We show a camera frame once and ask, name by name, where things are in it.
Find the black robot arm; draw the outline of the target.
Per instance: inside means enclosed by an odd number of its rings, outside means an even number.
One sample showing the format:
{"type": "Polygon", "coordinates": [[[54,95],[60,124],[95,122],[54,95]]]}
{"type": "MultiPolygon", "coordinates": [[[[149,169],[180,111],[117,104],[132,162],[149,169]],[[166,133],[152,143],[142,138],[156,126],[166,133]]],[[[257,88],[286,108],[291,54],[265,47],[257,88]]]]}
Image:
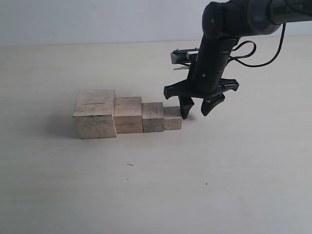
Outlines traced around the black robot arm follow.
{"type": "Polygon", "coordinates": [[[230,0],[210,2],[202,15],[203,36],[198,48],[171,52],[172,64],[188,68],[187,78],[165,86],[165,98],[178,97],[183,119],[188,117],[194,98],[203,100],[201,112],[206,116],[225,99],[225,92],[236,91],[235,79],[223,78],[231,61],[241,62],[232,52],[242,46],[242,37],[270,35],[285,29],[287,23],[310,21],[309,0],[230,0]]]}

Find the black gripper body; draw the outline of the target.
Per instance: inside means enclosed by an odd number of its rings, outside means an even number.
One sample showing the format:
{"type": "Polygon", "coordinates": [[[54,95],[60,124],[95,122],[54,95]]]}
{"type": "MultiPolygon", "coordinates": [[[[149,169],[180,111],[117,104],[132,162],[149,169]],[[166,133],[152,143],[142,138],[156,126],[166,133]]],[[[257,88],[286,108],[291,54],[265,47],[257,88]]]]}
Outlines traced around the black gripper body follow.
{"type": "Polygon", "coordinates": [[[222,78],[238,38],[203,38],[196,60],[193,60],[186,80],[164,87],[164,96],[211,99],[228,90],[237,91],[235,79],[222,78]]]}

